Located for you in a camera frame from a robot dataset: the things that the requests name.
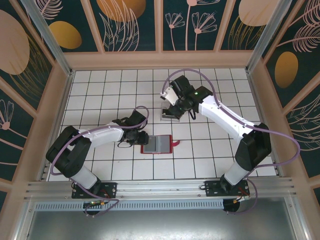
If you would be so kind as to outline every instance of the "gray metal floor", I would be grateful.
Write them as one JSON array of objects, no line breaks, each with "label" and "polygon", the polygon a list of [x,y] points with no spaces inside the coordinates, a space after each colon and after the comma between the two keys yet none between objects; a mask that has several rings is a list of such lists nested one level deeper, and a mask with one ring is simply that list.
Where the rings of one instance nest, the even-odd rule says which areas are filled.
[{"label": "gray metal floor", "polygon": [[282,198],[260,198],[243,215],[220,209],[36,212],[28,240],[294,240]]}]

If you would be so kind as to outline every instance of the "metal plate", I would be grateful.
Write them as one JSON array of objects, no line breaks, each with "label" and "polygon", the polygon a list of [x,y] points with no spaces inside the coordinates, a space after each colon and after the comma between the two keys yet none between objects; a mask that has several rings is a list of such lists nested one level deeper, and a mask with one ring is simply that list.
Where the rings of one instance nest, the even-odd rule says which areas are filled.
[{"label": "metal plate", "polygon": [[[101,190],[97,194],[97,196],[102,197],[102,198],[108,198],[106,194],[104,193],[103,190],[106,191],[108,196],[111,199],[116,198],[116,193],[117,193],[117,183],[116,182],[102,182],[101,183]],[[90,196],[89,194],[85,193],[78,185],[73,186],[72,190],[72,195],[71,197],[73,199],[92,199],[93,197]]]},{"label": "metal plate", "polygon": [[215,181],[205,181],[205,194],[207,197],[230,197],[230,196],[241,196],[243,190],[245,193],[250,195],[248,182],[246,180],[240,181],[234,188],[231,190],[230,194],[227,194],[221,187],[220,187],[220,180]]}]

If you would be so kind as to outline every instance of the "white tile floor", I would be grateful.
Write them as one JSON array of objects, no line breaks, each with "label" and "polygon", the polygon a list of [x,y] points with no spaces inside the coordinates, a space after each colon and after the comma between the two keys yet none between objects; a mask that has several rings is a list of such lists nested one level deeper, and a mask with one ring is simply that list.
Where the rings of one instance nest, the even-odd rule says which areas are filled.
[{"label": "white tile floor", "polygon": [[[149,108],[145,131],[149,135],[170,134],[181,140],[172,154],[141,154],[140,146],[118,148],[108,143],[91,150],[85,165],[101,180],[160,180],[221,177],[234,162],[235,141],[201,115],[185,114],[180,122],[160,120],[160,91],[165,79],[177,69],[77,71],[70,91],[61,131],[69,125],[92,129],[112,120],[129,117],[135,106]],[[218,97],[245,119],[260,119],[244,69],[200,69],[215,86]],[[185,72],[195,87],[209,84],[197,73]],[[262,164],[272,163],[267,157]],[[273,167],[258,168],[252,176],[275,176]],[[49,175],[49,181],[65,181]]]}]

